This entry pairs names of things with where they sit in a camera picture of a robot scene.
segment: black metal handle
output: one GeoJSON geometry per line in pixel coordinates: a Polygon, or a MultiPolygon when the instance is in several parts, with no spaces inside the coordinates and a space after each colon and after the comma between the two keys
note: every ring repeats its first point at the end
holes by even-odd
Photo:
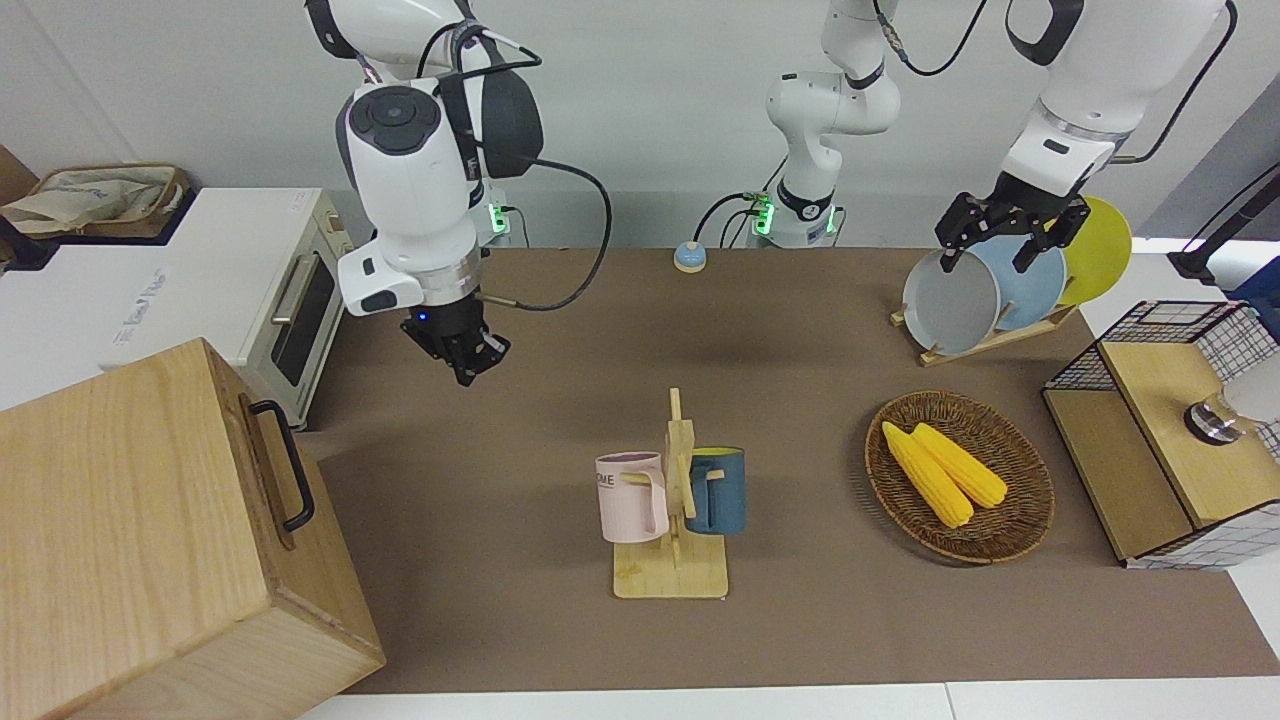
{"type": "Polygon", "coordinates": [[[271,413],[275,415],[275,424],[280,427],[280,437],[284,438],[284,451],[289,454],[289,465],[293,468],[293,479],[298,483],[298,495],[302,497],[302,510],[293,518],[284,520],[284,529],[296,532],[302,525],[311,521],[316,514],[316,501],[311,497],[311,484],[307,483],[307,471],[302,468],[302,459],[298,457],[298,446],[293,443],[293,433],[289,430],[289,418],[284,414],[284,407],[274,400],[260,400],[248,406],[253,415],[271,413]]]}

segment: oven window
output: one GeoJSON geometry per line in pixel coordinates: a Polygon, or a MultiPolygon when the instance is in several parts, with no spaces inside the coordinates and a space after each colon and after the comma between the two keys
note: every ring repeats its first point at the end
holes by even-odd
{"type": "Polygon", "coordinates": [[[320,333],[320,325],[324,324],[325,310],[329,307],[332,297],[333,273],[329,272],[324,261],[319,261],[297,318],[293,319],[293,323],[280,328],[280,334],[275,338],[275,347],[271,348],[271,361],[293,387],[298,387],[302,380],[302,370],[311,357],[311,348],[315,347],[316,336],[320,333]]]}

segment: white wall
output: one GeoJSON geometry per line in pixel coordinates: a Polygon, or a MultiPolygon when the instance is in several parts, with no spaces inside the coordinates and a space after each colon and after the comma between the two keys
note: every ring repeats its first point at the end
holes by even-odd
{"type": "MultiPolygon", "coordinates": [[[[547,58],[525,72],[547,127],[545,156],[580,164],[609,186],[620,242],[672,245],[712,200],[759,187],[781,158],[764,91],[781,72],[829,68],[818,45],[826,4],[475,6],[483,20],[547,58]]],[[[1135,225],[1280,69],[1280,38],[1271,31],[1280,3],[1238,4],[1244,19],[1236,38],[1165,150],[1091,183],[1135,225]]],[[[919,64],[950,53],[973,6],[902,4],[897,24],[919,64]]],[[[941,77],[916,78],[890,60],[902,87],[901,120],[883,136],[841,142],[847,152],[837,200],[852,208],[846,242],[929,245],[951,196],[989,190],[1044,81],[1042,68],[1010,47],[1001,18],[1002,3],[992,3],[965,55],[941,77]]],[[[301,0],[0,0],[0,142],[37,172],[155,159],[187,167],[205,184],[347,188],[332,118],[360,76],[353,63],[320,49],[301,0]]],[[[1152,117],[1160,122],[1139,131],[1132,147],[1149,142],[1178,95],[1180,87],[1157,102],[1152,117]]],[[[590,197],[559,195],[580,182],[535,170],[512,181],[508,195],[530,210],[539,241],[590,245],[599,214],[577,210],[590,197]]]]}
{"type": "MultiPolygon", "coordinates": [[[[1199,229],[1236,191],[1280,160],[1277,117],[1280,78],[1272,81],[1249,110],[1240,115],[1192,174],[1147,219],[1138,234],[1189,237],[1199,229]]],[[[1252,195],[1245,193],[1238,204],[1243,205],[1252,195]]],[[[1208,232],[1216,228],[1215,223],[1208,232]]],[[[1280,240],[1280,204],[1263,210],[1236,237],[1280,240]]]]}

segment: plate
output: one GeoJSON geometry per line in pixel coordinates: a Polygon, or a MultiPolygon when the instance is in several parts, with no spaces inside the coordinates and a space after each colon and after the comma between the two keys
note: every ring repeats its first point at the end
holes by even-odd
{"type": "Polygon", "coordinates": [[[1101,197],[1085,197],[1084,202],[1089,217],[1062,251],[1071,277],[1062,305],[1079,305],[1115,287],[1133,255],[1133,232],[1124,214],[1101,197]]]}
{"type": "Polygon", "coordinates": [[[1001,236],[969,249],[987,264],[1000,286],[1000,300],[1012,307],[996,322],[997,331],[1016,331],[1044,319],[1053,311],[1066,287],[1066,259],[1061,247],[1050,247],[1027,268],[1014,269],[1014,256],[1027,237],[1001,236]]]}
{"type": "Polygon", "coordinates": [[[1053,483],[1036,446],[1000,413],[977,400],[942,391],[914,392],[881,409],[864,447],[872,489],[888,516],[916,542],[952,560],[989,565],[1034,550],[1053,523],[1053,483]],[[974,506],[964,525],[938,520],[884,442],[882,421],[910,432],[928,423],[991,468],[1009,486],[996,507],[974,506]]]}
{"type": "Polygon", "coordinates": [[[1000,315],[1000,286],[987,264],[965,252],[950,273],[942,272],[941,250],[911,268],[902,290],[906,329],[925,350],[960,355],[991,334],[1000,315]]]}

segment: oven handle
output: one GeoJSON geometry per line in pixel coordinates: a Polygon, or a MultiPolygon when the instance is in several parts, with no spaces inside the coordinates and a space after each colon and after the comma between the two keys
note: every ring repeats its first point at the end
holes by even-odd
{"type": "Polygon", "coordinates": [[[315,252],[294,260],[293,268],[289,270],[289,282],[285,283],[280,301],[275,304],[275,310],[271,313],[273,325],[293,324],[293,320],[298,316],[298,310],[302,309],[302,300],[307,296],[307,288],[311,286],[311,281],[316,274],[316,266],[319,265],[320,255],[315,252]]]}

